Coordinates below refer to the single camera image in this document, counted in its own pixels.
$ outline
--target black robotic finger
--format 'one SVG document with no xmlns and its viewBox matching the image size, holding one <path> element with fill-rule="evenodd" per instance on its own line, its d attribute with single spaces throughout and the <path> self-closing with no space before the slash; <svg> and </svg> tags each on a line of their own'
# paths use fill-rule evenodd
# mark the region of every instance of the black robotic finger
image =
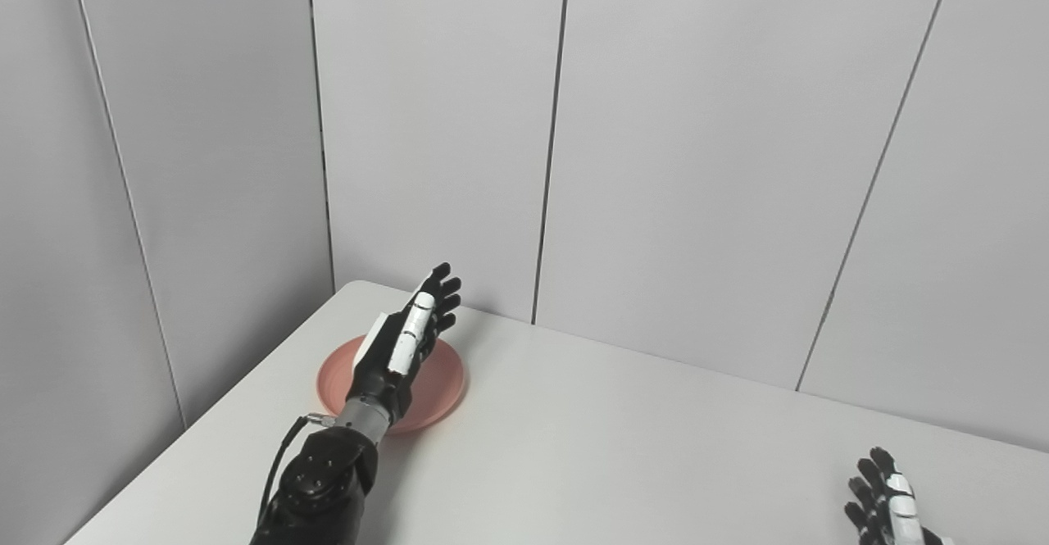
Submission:
<svg viewBox="0 0 1049 545">
<path fill-rule="evenodd" d="M 448 264 L 448 262 L 441 262 L 441 265 L 437 265 L 437 267 L 432 269 L 432 271 L 430 271 L 430 277 L 426 277 L 426 280 L 424 280 L 423 283 L 420 284 L 419 286 L 420 293 L 430 293 L 431 296 L 434 296 L 435 299 L 441 298 L 441 287 L 442 287 L 441 281 L 445 280 L 446 277 L 448 277 L 449 274 L 451 272 L 452 272 L 451 265 Z"/>
<path fill-rule="evenodd" d="M 437 331 L 437 333 L 442 333 L 443 331 L 445 331 L 445 329 L 449 329 L 453 325 L 455 325 L 455 313 L 447 313 L 445 314 L 445 317 L 443 317 L 441 320 L 437 321 L 437 324 L 435 325 L 434 329 Z"/>
<path fill-rule="evenodd" d="M 856 499 L 863 507 L 863 513 L 868 516 L 877 513 L 875 510 L 874 503 L 874 492 L 871 490 L 871 486 L 863 481 L 863 478 L 853 478 L 849 481 L 849 489 L 855 494 Z"/>
<path fill-rule="evenodd" d="M 870 459 L 860 459 L 856 462 L 856 467 L 862 474 L 866 483 L 871 484 L 874 499 L 878 500 L 885 496 L 885 482 L 881 479 L 881 470 Z"/>
<path fill-rule="evenodd" d="M 452 279 L 444 281 L 441 285 L 441 296 L 442 298 L 447 298 L 452 293 L 455 293 L 463 286 L 463 282 L 459 277 L 452 277 Z"/>
<path fill-rule="evenodd" d="M 859 545 L 882 545 L 881 531 L 872 525 L 859 504 L 855 502 L 845 504 L 845 516 L 859 532 Z"/>
<path fill-rule="evenodd" d="M 893 456 L 887 451 L 880 446 L 871 450 L 871 460 L 878 465 L 883 479 L 889 479 L 893 474 L 899 473 L 896 471 L 896 460 L 893 459 Z"/>
<path fill-rule="evenodd" d="M 437 303 L 436 308 L 433 310 L 435 317 L 441 318 L 443 314 L 450 312 L 450 310 L 455 309 L 463 302 L 459 296 L 447 296 L 447 298 L 442 299 L 441 303 Z"/>
<path fill-rule="evenodd" d="M 875 509 L 875 515 L 872 518 L 876 521 L 883 540 L 891 542 L 893 529 L 890 526 L 889 499 L 885 498 L 885 482 L 881 478 L 881 470 L 870 459 L 860 459 L 856 462 L 856 467 L 863 475 L 866 483 L 871 485 L 871 495 L 874 497 Z"/>
</svg>

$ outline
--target white wall panel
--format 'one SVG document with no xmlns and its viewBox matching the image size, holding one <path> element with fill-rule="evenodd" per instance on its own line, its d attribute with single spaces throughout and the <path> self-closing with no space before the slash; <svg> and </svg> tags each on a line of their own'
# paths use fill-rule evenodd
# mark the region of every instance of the white wall panel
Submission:
<svg viewBox="0 0 1049 545">
<path fill-rule="evenodd" d="M 181 428 L 79 3 L 0 0 L 0 543 L 61 543 Z"/>
<path fill-rule="evenodd" d="M 801 389 L 1049 450 L 1049 0 L 943 0 Z"/>
<path fill-rule="evenodd" d="M 793 388 L 936 0 L 569 0 L 538 324 Z"/>
<path fill-rule="evenodd" d="M 84 0 L 192 421 L 331 293 L 309 0 Z"/>
<path fill-rule="evenodd" d="M 314 0 L 337 284 L 528 320 L 561 0 Z"/>
</svg>

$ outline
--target prosthetic hand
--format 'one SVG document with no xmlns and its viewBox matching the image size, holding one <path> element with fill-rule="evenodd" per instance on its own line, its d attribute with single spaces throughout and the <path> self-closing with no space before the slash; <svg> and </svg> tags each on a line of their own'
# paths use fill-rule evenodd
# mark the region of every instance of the prosthetic hand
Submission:
<svg viewBox="0 0 1049 545">
<path fill-rule="evenodd" d="M 921 526 L 914 489 L 884 449 L 872 449 L 871 458 L 856 466 L 863 477 L 851 478 L 849 489 L 860 503 L 845 504 L 845 515 L 859 530 L 860 545 L 954 545 Z"/>
<path fill-rule="evenodd" d="M 252 545 L 352 545 L 364 497 L 379 466 L 379 440 L 411 406 L 411 384 L 437 335 L 455 324 L 458 279 L 447 262 L 430 272 L 398 313 L 380 313 L 354 361 L 354 382 L 338 418 L 300 417 L 270 471 Z M 287 464 L 273 500 L 270 488 L 281 456 L 307 423 L 311 434 Z"/>
</svg>

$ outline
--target white finger segment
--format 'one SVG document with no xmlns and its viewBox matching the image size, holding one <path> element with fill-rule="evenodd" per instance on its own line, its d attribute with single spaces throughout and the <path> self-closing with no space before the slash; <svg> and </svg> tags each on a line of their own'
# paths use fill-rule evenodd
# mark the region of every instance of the white finger segment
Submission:
<svg viewBox="0 0 1049 545">
<path fill-rule="evenodd" d="M 430 322 L 430 314 L 433 313 L 434 299 L 430 293 L 419 293 L 408 317 L 405 318 L 404 328 L 398 335 L 397 344 L 393 346 L 393 354 L 390 355 L 389 370 L 393 373 L 408 374 L 411 370 L 411 363 L 415 358 L 415 351 L 423 333 L 426 332 L 426 325 Z"/>
</svg>

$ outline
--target black cable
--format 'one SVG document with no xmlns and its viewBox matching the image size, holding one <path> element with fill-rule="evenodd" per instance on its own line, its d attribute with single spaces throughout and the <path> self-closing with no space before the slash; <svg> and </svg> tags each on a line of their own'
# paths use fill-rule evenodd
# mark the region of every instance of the black cable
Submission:
<svg viewBox="0 0 1049 545">
<path fill-rule="evenodd" d="M 292 428 L 287 430 L 287 434 L 284 434 L 284 440 L 280 441 L 280 449 L 277 449 L 277 456 L 273 459 L 273 466 L 270 467 L 270 476 L 265 479 L 265 489 L 262 489 L 262 504 L 259 504 L 259 518 L 258 524 L 262 524 L 262 515 L 265 515 L 266 504 L 270 504 L 270 490 L 273 488 L 273 480 L 277 477 L 277 467 L 280 467 L 280 460 L 284 458 L 284 452 L 298 436 L 299 432 L 305 428 L 308 422 L 304 415 L 300 415 L 299 418 L 292 424 Z"/>
</svg>

